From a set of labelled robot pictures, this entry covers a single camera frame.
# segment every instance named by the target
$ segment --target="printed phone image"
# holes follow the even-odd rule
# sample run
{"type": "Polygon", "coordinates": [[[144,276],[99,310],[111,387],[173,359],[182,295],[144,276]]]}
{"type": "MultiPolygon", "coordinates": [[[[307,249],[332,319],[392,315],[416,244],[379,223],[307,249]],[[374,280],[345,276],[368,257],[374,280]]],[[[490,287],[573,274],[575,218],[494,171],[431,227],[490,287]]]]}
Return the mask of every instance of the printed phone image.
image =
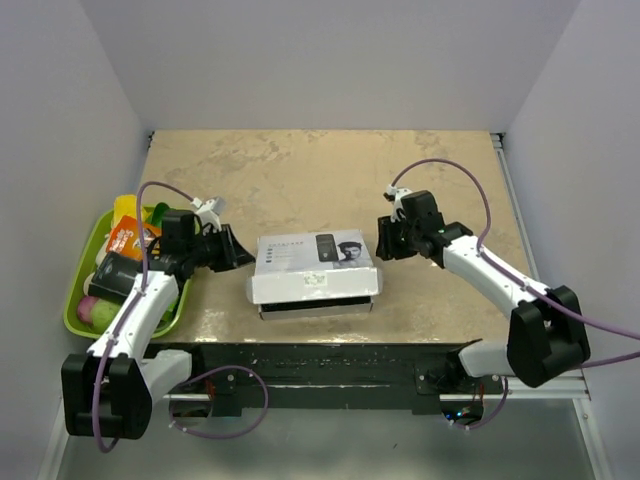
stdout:
{"type": "Polygon", "coordinates": [[[316,246],[318,247],[318,260],[321,262],[337,262],[339,260],[338,248],[332,234],[316,235],[316,246]]]}

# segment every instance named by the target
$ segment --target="white box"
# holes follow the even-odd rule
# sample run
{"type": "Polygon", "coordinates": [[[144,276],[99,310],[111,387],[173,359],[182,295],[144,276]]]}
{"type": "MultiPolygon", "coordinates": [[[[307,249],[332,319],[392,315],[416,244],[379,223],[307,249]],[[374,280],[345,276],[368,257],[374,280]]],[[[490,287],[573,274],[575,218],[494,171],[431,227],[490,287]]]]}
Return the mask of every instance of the white box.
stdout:
{"type": "Polygon", "coordinates": [[[368,312],[382,291],[360,230],[258,239],[247,298],[263,319],[368,312]]]}

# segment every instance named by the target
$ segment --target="wooden tabletop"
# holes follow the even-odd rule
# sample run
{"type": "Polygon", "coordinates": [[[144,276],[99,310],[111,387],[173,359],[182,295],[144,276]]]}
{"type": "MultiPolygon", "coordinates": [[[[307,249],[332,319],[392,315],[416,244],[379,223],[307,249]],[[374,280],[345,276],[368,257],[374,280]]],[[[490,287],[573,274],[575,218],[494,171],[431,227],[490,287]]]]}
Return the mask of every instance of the wooden tabletop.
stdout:
{"type": "MultiPolygon", "coordinates": [[[[502,172],[486,132],[209,130],[157,131],[142,181],[162,180],[201,199],[222,196],[240,243],[255,254],[261,235],[359,228],[371,252],[377,218],[389,215],[382,194],[407,164],[426,157],[455,160],[487,190],[493,229],[487,246],[523,272],[527,264],[502,172]]],[[[401,182],[431,190],[445,221],[479,233],[484,211],[461,172],[444,165],[415,169],[401,182]]],[[[145,203],[187,207],[151,188],[145,203]]],[[[261,320],[245,295],[253,266],[196,273],[181,324],[163,342],[422,343],[506,339],[508,321],[463,280],[431,261],[380,262],[383,293],[369,314],[261,320]]]]}

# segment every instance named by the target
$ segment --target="orange snack package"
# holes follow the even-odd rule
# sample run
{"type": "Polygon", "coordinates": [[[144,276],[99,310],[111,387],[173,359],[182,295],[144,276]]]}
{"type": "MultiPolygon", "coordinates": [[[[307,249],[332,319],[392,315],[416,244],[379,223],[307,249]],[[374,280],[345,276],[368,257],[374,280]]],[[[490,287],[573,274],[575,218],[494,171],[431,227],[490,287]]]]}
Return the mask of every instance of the orange snack package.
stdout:
{"type": "MultiPolygon", "coordinates": [[[[162,230],[147,223],[144,223],[143,226],[144,245],[146,248],[154,238],[161,235],[162,230]]],[[[128,215],[123,216],[118,225],[111,230],[107,252],[117,252],[134,260],[142,260],[142,250],[140,250],[138,226],[135,218],[128,215]]]]}

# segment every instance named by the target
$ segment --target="white label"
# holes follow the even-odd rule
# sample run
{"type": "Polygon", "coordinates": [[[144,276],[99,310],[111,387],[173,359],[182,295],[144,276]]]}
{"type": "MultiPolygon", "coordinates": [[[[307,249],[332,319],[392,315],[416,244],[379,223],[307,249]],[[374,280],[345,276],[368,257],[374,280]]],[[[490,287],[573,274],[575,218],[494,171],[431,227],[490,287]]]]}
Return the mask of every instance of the white label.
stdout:
{"type": "Polygon", "coordinates": [[[323,272],[308,272],[304,274],[305,287],[326,287],[327,274],[323,272]]]}

